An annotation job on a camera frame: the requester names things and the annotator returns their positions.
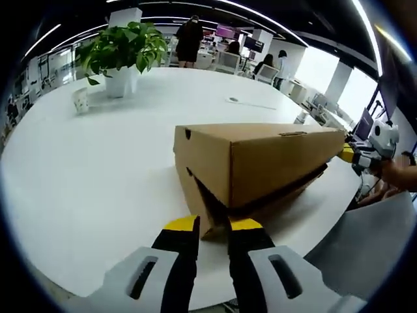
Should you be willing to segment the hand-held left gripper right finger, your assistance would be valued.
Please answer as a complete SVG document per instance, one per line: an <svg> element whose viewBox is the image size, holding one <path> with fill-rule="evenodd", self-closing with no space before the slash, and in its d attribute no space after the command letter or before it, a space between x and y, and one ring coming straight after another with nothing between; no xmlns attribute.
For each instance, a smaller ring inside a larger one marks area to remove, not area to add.
<svg viewBox="0 0 417 313"><path fill-rule="evenodd" d="M230 220L229 271L241 312L341 312L343 299L316 267L276 246L253 219Z"/></svg>

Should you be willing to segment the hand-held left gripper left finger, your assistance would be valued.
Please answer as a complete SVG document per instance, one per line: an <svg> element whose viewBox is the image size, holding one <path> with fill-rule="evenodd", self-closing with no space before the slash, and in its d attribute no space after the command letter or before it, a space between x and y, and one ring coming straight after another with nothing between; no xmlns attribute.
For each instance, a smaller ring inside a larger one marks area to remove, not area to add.
<svg viewBox="0 0 417 313"><path fill-rule="evenodd" d="M187 312L197 274L200 217L169 222L104 276L86 312Z"/></svg>

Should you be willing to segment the person's right hand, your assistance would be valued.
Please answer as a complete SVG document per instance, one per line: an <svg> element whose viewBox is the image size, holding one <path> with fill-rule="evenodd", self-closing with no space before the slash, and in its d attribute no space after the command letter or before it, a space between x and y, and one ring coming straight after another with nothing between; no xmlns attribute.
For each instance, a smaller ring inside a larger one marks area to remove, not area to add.
<svg viewBox="0 0 417 313"><path fill-rule="evenodd" d="M381 162L379 173L381 179L397 188L405 188L403 181L404 168L399 167L392 160L385 160Z"/></svg>

